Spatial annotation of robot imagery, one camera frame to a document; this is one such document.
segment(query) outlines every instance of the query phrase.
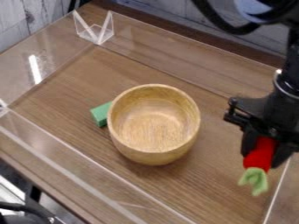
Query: wooden bowl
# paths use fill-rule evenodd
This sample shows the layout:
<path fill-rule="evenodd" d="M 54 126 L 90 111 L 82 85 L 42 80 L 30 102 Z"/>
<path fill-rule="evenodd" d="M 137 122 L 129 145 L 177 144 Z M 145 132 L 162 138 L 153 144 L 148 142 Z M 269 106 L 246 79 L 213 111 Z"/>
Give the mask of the wooden bowl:
<path fill-rule="evenodd" d="M 165 165 L 192 147 L 200 111 L 177 88 L 148 84 L 128 89 L 113 101 L 106 125 L 121 154 L 144 165 Z"/>

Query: green object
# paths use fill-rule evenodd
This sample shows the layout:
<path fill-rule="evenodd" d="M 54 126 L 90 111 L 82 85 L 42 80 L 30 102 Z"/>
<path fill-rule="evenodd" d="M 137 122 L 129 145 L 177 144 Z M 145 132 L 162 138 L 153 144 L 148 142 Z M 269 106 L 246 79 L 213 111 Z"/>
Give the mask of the green object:
<path fill-rule="evenodd" d="M 107 125 L 107 109 L 110 106 L 110 102 L 97 106 L 89 112 L 91 114 L 93 120 L 98 127 L 103 127 Z"/>
<path fill-rule="evenodd" d="M 252 185 L 252 195 L 257 196 L 268 190 L 266 173 L 260 168 L 248 168 L 237 182 L 240 186 Z"/>

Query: wooden table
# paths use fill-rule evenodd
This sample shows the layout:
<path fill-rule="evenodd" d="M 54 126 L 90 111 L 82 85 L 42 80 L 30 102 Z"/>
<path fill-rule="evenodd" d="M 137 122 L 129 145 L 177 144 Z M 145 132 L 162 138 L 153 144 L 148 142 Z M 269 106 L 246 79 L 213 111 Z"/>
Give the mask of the wooden table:
<path fill-rule="evenodd" d="M 90 22 L 102 21 L 106 11 L 90 3 L 78 13 Z M 0 133 L 1 159 L 89 223 L 260 223 L 281 169 L 269 172 L 270 190 L 261 197 L 237 187 L 241 133 L 221 117 L 229 96 L 257 97 L 270 90 L 274 68 L 129 17 L 113 18 L 115 36 L 102 47 L 75 36 L 65 17 L 1 56 L 1 79 L 9 80 L 15 71 L 27 73 L 27 67 L 9 60 L 19 53 L 54 55 L 43 70 L 55 71 L 9 106 L 30 123 L 15 114 L 0 120 L 6 127 L 17 120 L 14 133 L 25 140 Z M 59 64 L 70 54 L 71 60 Z M 3 83 L 11 81 L 0 83 L 0 95 L 25 88 L 22 78 L 14 89 Z M 145 83 L 182 90 L 201 112 L 190 152 L 161 167 L 128 161 L 89 114 Z"/>

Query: bowl rim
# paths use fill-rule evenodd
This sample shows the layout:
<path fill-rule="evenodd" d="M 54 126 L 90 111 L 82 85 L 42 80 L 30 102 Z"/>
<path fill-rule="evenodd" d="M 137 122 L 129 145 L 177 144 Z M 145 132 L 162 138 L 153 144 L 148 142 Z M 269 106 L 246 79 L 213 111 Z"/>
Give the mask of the bowl rim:
<path fill-rule="evenodd" d="M 176 146 L 172 146 L 169 148 L 166 148 L 166 150 L 161 151 L 161 152 L 156 152 L 156 151 L 142 151 L 142 150 L 138 150 L 137 148 L 132 147 L 130 145 L 128 145 L 124 141 L 122 141 L 122 138 L 118 136 L 117 132 L 114 131 L 114 128 L 113 128 L 113 124 L 111 124 L 111 120 L 110 120 L 110 115 L 111 115 L 111 112 L 113 112 L 113 108 L 118 102 L 118 100 L 130 92 L 136 91 L 137 89 L 140 88 L 148 88 L 148 87 L 152 87 L 152 88 L 166 88 L 166 89 L 170 89 L 173 90 L 174 92 L 177 92 L 182 97 L 185 97 L 188 99 L 188 101 L 190 102 L 190 104 L 193 104 L 194 106 L 194 110 L 196 110 L 196 127 L 194 127 L 194 131 L 192 132 L 192 134 L 188 136 L 186 139 L 184 139 L 184 141 L 181 141 L 180 144 L 177 144 Z M 142 153 L 148 153 L 148 154 L 160 154 L 160 153 L 166 153 L 166 152 L 170 152 L 170 151 L 174 151 L 177 150 L 178 148 L 181 148 L 190 140 L 192 138 L 197 135 L 198 133 L 198 130 L 200 130 L 200 126 L 201 126 L 201 112 L 198 110 L 198 107 L 197 107 L 197 104 L 194 102 L 194 100 L 176 87 L 170 87 L 168 85 L 164 85 L 164 84 L 144 84 L 144 85 L 138 85 L 136 87 L 130 87 L 128 90 L 125 90 L 115 98 L 114 100 L 111 101 L 110 103 L 110 106 L 109 106 L 109 109 L 107 109 L 107 112 L 106 112 L 106 126 L 107 126 L 107 131 L 110 133 L 110 135 L 113 136 L 113 138 L 126 147 L 129 148 L 130 150 L 134 150 L 134 151 L 138 151 L 138 152 L 142 152 Z"/>

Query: transparent plastic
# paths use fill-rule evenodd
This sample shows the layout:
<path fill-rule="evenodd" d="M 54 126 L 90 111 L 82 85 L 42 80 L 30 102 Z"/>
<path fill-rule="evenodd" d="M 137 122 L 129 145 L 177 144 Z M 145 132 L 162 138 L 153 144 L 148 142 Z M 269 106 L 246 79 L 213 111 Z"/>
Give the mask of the transparent plastic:
<path fill-rule="evenodd" d="M 269 91 L 272 67 L 94 4 L 6 51 L 0 67 L 1 157 L 45 182 L 50 196 L 62 193 L 59 200 L 70 200 L 66 206 L 87 222 L 264 219 L 280 171 L 272 171 L 272 191 L 258 200 L 237 187 L 241 135 L 221 117 L 228 96 L 254 97 Z M 146 167 L 120 157 L 89 109 L 128 88 L 156 82 L 190 95 L 201 128 L 186 157 Z"/>

